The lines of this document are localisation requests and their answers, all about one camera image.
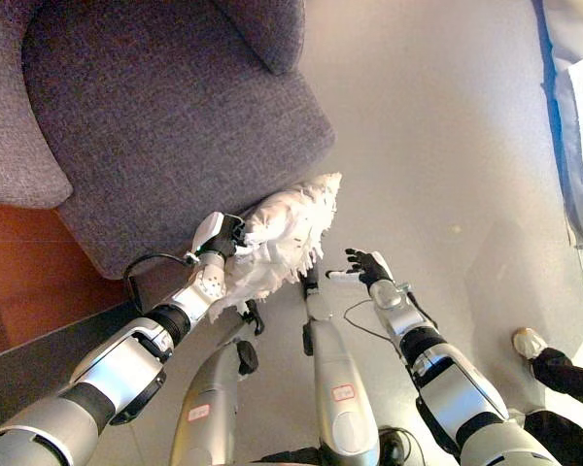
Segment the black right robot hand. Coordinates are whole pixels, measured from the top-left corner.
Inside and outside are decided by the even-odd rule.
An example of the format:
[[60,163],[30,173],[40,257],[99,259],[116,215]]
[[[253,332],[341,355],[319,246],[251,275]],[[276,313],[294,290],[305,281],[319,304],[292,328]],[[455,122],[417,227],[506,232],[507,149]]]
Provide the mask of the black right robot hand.
[[328,270],[325,276],[335,283],[362,283],[367,290],[380,281],[394,282],[394,278],[379,251],[366,252],[344,249],[348,261],[346,270]]

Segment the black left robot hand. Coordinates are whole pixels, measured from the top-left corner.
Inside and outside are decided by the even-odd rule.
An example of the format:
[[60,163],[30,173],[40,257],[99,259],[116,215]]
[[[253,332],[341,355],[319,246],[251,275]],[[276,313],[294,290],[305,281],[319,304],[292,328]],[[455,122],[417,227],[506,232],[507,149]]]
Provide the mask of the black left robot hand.
[[212,212],[198,225],[190,251],[196,256],[215,253],[227,260],[238,248],[246,246],[245,237],[246,223],[242,217]]

